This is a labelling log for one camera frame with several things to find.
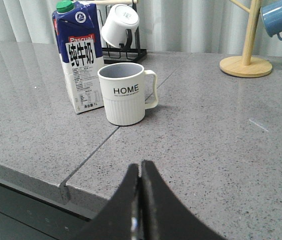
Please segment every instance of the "pascual logo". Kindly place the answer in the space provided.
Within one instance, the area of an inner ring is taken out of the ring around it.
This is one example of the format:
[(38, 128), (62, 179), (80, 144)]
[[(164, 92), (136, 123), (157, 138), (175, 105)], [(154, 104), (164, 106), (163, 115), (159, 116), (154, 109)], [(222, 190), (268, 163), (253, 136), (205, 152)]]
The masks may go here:
[(93, 42), (95, 42), (95, 34), (91, 33), (85, 36), (69, 36), (68, 40), (69, 40), (69, 43), (88, 41), (88, 40), (93, 40)]
[(115, 96), (127, 96), (136, 94), (139, 91), (139, 84), (128, 86), (128, 87), (121, 87), (121, 88), (113, 88), (113, 93)]
[(87, 17), (85, 15), (84, 12), (82, 11), (78, 11), (76, 14), (75, 14), (75, 20), (79, 23), (79, 24), (82, 24), (86, 21)]

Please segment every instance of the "wooden mug tree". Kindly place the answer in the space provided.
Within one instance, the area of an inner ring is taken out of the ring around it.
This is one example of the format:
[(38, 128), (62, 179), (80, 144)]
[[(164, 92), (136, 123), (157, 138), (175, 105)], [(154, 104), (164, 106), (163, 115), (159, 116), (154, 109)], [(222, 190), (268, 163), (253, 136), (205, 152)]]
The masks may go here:
[(250, 8), (247, 8), (237, 0), (230, 0), (235, 5), (249, 13), (246, 27), (245, 41), (242, 56), (231, 56), (220, 61), (220, 68), (226, 74), (242, 78), (258, 78), (268, 75), (272, 71), (272, 65), (267, 60), (252, 57), (255, 43), (261, 0), (252, 0)]

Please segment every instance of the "green bottle cap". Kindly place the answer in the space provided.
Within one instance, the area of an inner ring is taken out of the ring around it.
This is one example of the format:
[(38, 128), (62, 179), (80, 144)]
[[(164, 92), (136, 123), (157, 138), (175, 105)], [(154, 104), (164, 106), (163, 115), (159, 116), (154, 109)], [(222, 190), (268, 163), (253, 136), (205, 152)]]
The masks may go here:
[(70, 0), (63, 0), (63, 1), (59, 1), (56, 4), (56, 10), (60, 13), (60, 14), (64, 14), (67, 13), (69, 11), (71, 11), (72, 9), (75, 8), (75, 5), (72, 1)]

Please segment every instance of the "gray countertop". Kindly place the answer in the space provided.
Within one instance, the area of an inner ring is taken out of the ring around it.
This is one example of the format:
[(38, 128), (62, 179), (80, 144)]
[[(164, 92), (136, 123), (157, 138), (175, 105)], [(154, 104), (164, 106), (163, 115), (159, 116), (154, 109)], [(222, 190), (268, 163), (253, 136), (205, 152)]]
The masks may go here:
[(129, 164), (151, 160), (227, 239), (282, 240), (282, 57), (253, 79), (220, 71), (224, 57), (148, 53), (159, 105), (118, 127), (104, 108), (75, 114), (55, 45), (0, 41), (0, 182), (93, 217)]

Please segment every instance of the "white mug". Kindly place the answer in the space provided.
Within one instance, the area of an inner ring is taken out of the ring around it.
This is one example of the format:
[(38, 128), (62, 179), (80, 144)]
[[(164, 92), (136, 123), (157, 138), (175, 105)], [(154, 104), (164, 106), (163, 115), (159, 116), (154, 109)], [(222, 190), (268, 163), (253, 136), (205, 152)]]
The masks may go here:
[[(120, 62), (102, 67), (98, 72), (107, 120), (117, 126), (140, 122), (146, 109), (159, 103), (157, 75), (138, 63)], [(145, 76), (153, 76), (154, 101), (145, 103)]]
[(131, 47), (139, 21), (139, 16), (132, 7), (116, 4), (110, 9), (101, 35), (112, 47), (126, 51)]

